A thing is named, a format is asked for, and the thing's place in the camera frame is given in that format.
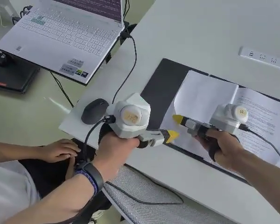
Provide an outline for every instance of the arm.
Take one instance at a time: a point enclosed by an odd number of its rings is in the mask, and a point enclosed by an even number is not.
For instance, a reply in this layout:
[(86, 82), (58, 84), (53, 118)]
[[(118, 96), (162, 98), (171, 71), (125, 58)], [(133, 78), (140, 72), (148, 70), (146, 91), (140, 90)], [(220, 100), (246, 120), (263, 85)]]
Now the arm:
[(47, 162), (57, 162), (72, 156), (77, 156), (80, 149), (67, 139), (54, 142), (44, 147), (17, 146), (0, 143), (0, 162), (39, 159)]
[[(105, 182), (114, 179), (119, 168), (138, 145), (138, 139), (120, 139), (114, 133), (110, 133), (102, 139), (92, 164), (101, 173)], [(4, 224), (46, 224), (67, 220), (86, 205), (93, 192), (89, 180), (78, 174)]]
[[(240, 143), (226, 132), (209, 130), (207, 135), (216, 138), (222, 149), (215, 154), (216, 162), (241, 174), (280, 213), (280, 168), (244, 150)], [(206, 142), (198, 140), (204, 148), (208, 148)]]

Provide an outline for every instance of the human hand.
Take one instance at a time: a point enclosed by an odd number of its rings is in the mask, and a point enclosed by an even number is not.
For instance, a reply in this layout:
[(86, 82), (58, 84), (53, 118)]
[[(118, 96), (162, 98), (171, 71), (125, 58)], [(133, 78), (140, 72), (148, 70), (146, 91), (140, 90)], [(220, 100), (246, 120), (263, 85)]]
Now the human hand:
[(75, 157), (81, 150), (73, 141), (61, 139), (47, 146), (39, 147), (37, 151), (38, 159), (49, 163), (54, 163), (66, 160), (70, 157)]
[(67, 168), (66, 171), (65, 180), (68, 180), (74, 176), (75, 161), (76, 161), (75, 156), (70, 157), (69, 167)]
[(102, 138), (92, 164), (98, 169), (104, 182), (116, 177), (120, 167), (139, 143), (137, 138), (121, 139), (115, 133), (108, 133)]
[[(215, 161), (220, 166), (235, 171), (235, 161), (239, 154), (244, 151), (244, 148), (239, 141), (228, 132), (223, 131), (210, 129), (207, 131), (206, 135), (217, 139), (218, 145), (221, 148), (221, 150), (217, 151), (215, 154)], [(195, 136), (194, 138), (197, 139), (206, 150), (209, 149), (208, 142), (198, 136)]]

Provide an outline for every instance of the black watch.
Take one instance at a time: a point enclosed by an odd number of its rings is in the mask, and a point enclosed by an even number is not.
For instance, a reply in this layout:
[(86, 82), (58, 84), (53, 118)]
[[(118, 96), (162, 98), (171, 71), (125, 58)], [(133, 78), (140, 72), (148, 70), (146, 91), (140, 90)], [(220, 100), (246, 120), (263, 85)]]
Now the black watch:
[(78, 165), (77, 171), (82, 170), (87, 173), (95, 182), (98, 192), (103, 189), (104, 180), (100, 172), (90, 162), (83, 162)]

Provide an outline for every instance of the laptop screen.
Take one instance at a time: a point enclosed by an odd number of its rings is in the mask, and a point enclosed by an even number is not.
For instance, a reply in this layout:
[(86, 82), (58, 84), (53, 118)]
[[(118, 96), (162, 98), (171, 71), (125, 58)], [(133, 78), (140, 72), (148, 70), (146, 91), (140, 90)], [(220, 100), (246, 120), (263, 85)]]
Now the laptop screen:
[(121, 22), (121, 0), (54, 0)]

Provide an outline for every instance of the paper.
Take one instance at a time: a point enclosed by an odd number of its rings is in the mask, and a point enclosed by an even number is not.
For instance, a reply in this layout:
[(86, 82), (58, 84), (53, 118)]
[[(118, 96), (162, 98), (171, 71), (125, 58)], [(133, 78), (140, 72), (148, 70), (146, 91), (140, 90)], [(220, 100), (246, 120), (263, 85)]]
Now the paper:
[(189, 71), (164, 116), (161, 128), (180, 133), (174, 145), (210, 161), (206, 150), (187, 133), (187, 128), (173, 121), (172, 115), (180, 114), (208, 123), (219, 104), (232, 103), (237, 89), (236, 84)]
[[(180, 133), (180, 137), (173, 141), (174, 145), (212, 162), (206, 150), (187, 133), (186, 127), (173, 121), (172, 115), (180, 114), (209, 123), (216, 107), (228, 103), (247, 108), (248, 127), (272, 142), (280, 151), (280, 102), (194, 71), (188, 72), (164, 116), (161, 128)], [(252, 133), (239, 130), (237, 136), (246, 150), (280, 168), (280, 157), (269, 144)]]
[[(240, 88), (234, 104), (247, 108), (248, 127), (273, 143), (280, 151), (280, 102), (256, 91)], [(239, 131), (237, 136), (246, 150), (280, 168), (280, 157), (272, 146), (252, 133)]]

